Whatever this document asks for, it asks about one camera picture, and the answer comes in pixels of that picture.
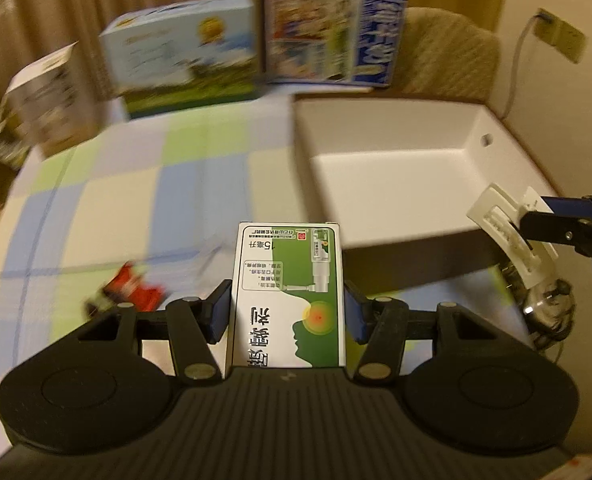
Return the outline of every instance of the electrical outlet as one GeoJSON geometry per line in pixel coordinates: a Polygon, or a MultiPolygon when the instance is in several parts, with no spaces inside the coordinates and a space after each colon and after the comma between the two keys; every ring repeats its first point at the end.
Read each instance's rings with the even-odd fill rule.
{"type": "Polygon", "coordinates": [[[558,32],[562,20],[556,14],[552,14],[545,9],[538,9],[537,14],[548,16],[551,19],[551,23],[542,18],[537,18],[534,25],[534,36],[547,44],[555,45],[558,40],[558,32]]]}
{"type": "Polygon", "coordinates": [[[587,38],[580,30],[569,25],[567,22],[560,24],[560,32],[556,39],[556,48],[571,62],[578,63],[580,61],[586,43],[587,38]]]}

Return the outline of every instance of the wall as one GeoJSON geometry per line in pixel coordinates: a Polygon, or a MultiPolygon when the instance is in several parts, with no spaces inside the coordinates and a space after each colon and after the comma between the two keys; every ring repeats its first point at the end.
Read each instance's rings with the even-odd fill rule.
{"type": "MultiPolygon", "coordinates": [[[[588,37],[585,55],[574,65],[529,35],[519,71],[518,95],[509,124],[566,196],[592,193],[592,0],[506,0],[498,35],[502,63],[490,99],[504,108],[514,45],[522,27],[544,7],[588,37]]],[[[575,286],[576,326],[560,364],[581,394],[578,416],[567,439],[575,451],[592,451],[592,265],[563,249],[560,272],[575,286]]]]}

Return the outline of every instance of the spray bottle illustration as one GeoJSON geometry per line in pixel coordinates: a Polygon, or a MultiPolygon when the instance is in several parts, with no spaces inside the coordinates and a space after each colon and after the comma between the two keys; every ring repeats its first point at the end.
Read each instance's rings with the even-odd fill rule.
{"type": "Polygon", "coordinates": [[[309,292],[329,291],[329,229],[312,229],[311,271],[313,285],[284,285],[283,290],[307,290],[309,292]]]}

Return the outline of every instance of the checkered tablecloth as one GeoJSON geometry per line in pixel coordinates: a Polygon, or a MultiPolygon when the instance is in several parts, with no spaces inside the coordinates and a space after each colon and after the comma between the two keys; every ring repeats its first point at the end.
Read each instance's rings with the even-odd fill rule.
{"type": "Polygon", "coordinates": [[[232,248],[238,222],[303,221],[291,122],[278,92],[114,124],[45,161],[32,153],[0,220],[0,380],[78,327],[85,298],[126,260],[169,301],[205,294],[231,268],[205,277],[196,256],[232,248]]]}

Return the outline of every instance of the box lid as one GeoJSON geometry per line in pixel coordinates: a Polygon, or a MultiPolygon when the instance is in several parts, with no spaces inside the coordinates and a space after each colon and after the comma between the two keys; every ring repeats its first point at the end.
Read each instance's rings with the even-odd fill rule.
{"type": "Polygon", "coordinates": [[[225,10],[252,7],[252,0],[190,0],[153,9],[128,12],[117,17],[102,32],[101,36],[118,29],[138,27],[145,23],[159,22],[178,16],[202,14],[204,12],[223,12],[225,10]]]}
{"type": "Polygon", "coordinates": [[[75,45],[76,43],[67,45],[60,50],[52,52],[51,54],[48,54],[47,56],[27,65],[13,77],[12,81],[9,83],[9,87],[7,88],[7,93],[18,89],[38,76],[63,66],[71,58],[71,53],[75,45]]]}

